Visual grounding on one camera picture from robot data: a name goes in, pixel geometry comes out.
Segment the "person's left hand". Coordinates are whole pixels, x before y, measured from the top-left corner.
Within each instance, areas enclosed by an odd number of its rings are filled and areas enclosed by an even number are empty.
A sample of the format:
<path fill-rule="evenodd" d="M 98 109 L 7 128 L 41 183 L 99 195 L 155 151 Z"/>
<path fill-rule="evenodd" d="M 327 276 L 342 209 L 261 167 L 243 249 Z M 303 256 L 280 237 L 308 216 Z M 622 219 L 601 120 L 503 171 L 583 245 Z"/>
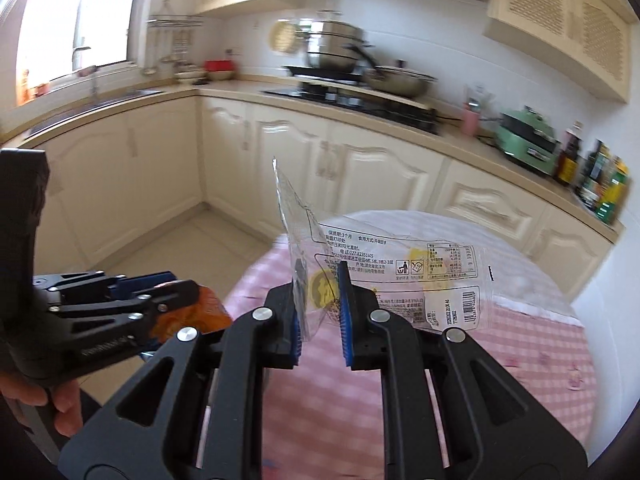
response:
<path fill-rule="evenodd" d="M 52 402 L 56 409 L 54 426 L 59 434 L 73 437 L 84 426 L 77 380 L 63 382 L 48 393 L 45 388 L 30 382 L 20 373 L 2 372 L 1 394 L 14 417 L 22 424 L 27 424 L 22 405 L 39 408 Z"/>

